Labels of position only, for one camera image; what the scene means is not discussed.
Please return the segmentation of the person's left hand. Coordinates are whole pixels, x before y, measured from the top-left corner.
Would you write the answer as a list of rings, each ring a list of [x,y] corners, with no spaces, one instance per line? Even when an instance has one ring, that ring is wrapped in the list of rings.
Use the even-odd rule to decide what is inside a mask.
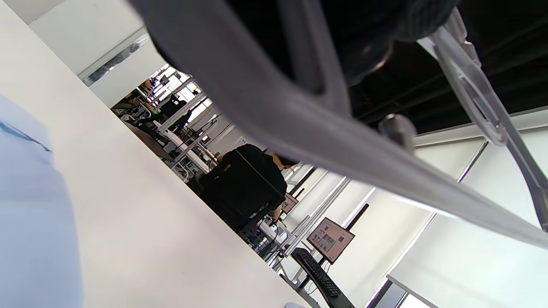
[[[457,0],[228,0],[275,66],[295,79],[297,48],[306,41],[305,6],[325,22],[348,86],[360,83],[389,57],[396,41],[432,35]]]

